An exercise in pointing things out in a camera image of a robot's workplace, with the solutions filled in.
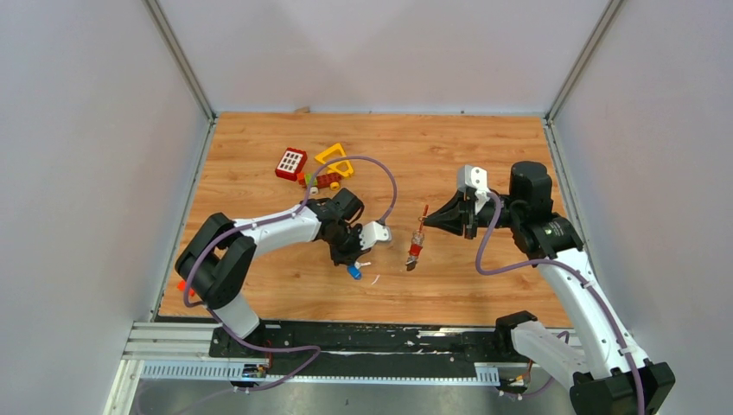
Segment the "metal keyring holder red handle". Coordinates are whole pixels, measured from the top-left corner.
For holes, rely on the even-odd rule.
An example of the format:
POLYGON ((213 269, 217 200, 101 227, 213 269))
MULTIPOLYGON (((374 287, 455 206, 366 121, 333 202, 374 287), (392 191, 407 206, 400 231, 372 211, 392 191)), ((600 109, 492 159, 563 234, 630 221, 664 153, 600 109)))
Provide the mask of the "metal keyring holder red handle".
POLYGON ((429 205, 425 204, 422 214, 418 217, 418 227, 417 229, 412 233, 411 236, 411 245, 408 250, 408 257, 405 261, 405 269, 407 271, 413 271, 417 267, 417 263, 419 261, 420 253, 424 246, 424 221, 428 215, 429 211, 429 205))

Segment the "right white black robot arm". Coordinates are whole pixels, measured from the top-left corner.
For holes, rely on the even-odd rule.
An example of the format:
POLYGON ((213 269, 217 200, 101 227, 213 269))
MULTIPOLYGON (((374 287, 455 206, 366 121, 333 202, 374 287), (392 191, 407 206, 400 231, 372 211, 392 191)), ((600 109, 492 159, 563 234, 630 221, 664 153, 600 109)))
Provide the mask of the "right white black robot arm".
POLYGON ((505 361, 524 356, 564 387, 577 414, 655 414, 675 384, 665 362, 653 362, 613 309, 572 223, 553 209, 552 179, 544 164, 515 163, 509 191, 495 193, 486 170, 458 170, 456 193, 424 218, 424 225, 488 243, 498 228, 552 287, 575 329, 572 348, 529 312, 497 320, 495 353, 505 361))

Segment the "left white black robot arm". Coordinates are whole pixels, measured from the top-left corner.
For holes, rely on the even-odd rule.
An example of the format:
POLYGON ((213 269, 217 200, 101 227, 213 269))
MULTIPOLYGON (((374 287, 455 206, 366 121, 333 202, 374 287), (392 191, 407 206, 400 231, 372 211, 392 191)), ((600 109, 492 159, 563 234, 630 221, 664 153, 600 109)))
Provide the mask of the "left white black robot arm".
POLYGON ((252 261, 299 243, 323 241, 335 265, 352 266, 390 233, 382 223, 357 223, 363 202, 343 188, 333 197, 302 201, 285 211, 254 219, 209 216, 177 258, 174 270, 184 290, 233 333, 231 344, 244 357, 258 355, 265 334, 242 292, 252 261))

